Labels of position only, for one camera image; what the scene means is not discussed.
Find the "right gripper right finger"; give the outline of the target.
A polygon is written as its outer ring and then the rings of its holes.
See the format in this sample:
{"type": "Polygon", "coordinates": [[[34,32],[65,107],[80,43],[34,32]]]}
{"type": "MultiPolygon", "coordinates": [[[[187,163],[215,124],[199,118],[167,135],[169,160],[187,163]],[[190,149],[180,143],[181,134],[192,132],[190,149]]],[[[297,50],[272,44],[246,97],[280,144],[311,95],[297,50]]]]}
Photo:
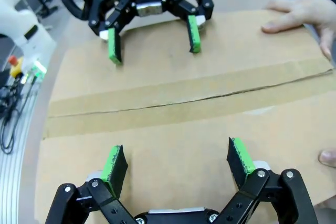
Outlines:
{"type": "Polygon", "coordinates": [[[218,215],[218,223],[247,223],[260,202],[272,204],[279,223],[318,222],[298,170],[276,174],[256,167],[239,138],[229,139],[226,160],[238,191],[218,215]]]}

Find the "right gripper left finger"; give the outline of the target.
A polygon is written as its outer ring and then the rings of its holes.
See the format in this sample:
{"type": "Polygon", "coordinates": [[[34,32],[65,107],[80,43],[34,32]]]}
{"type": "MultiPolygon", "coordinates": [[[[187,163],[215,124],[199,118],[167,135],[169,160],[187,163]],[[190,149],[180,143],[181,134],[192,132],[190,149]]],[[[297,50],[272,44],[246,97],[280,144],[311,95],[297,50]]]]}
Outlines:
{"type": "Polygon", "coordinates": [[[49,223],[85,223],[89,214],[101,212],[108,223],[136,223],[119,198],[128,164],[122,145],[114,146],[98,177],[80,187],[58,187],[48,213],[49,223]]]}

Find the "person's left hand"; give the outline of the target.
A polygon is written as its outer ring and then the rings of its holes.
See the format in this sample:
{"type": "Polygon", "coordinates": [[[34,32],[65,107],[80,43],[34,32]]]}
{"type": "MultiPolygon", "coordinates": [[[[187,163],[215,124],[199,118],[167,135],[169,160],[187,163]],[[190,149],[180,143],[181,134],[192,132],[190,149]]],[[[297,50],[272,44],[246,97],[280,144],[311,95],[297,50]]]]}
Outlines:
{"type": "Polygon", "coordinates": [[[322,150],[318,156],[318,161],[325,166],[336,168],[335,148],[322,150]]]}

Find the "person's right hand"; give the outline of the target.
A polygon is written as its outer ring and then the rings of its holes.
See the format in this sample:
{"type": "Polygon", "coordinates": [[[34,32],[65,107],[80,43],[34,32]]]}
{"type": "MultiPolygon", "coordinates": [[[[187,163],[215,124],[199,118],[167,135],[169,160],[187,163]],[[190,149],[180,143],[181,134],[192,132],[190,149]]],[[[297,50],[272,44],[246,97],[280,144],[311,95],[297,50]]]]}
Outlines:
{"type": "Polygon", "coordinates": [[[316,29],[319,46],[328,59],[332,59],[332,45],[335,39],[335,3],[331,0],[271,0],[267,9],[283,12],[277,19],[262,25],[261,30],[268,34],[280,33],[312,25],[316,29]]]}

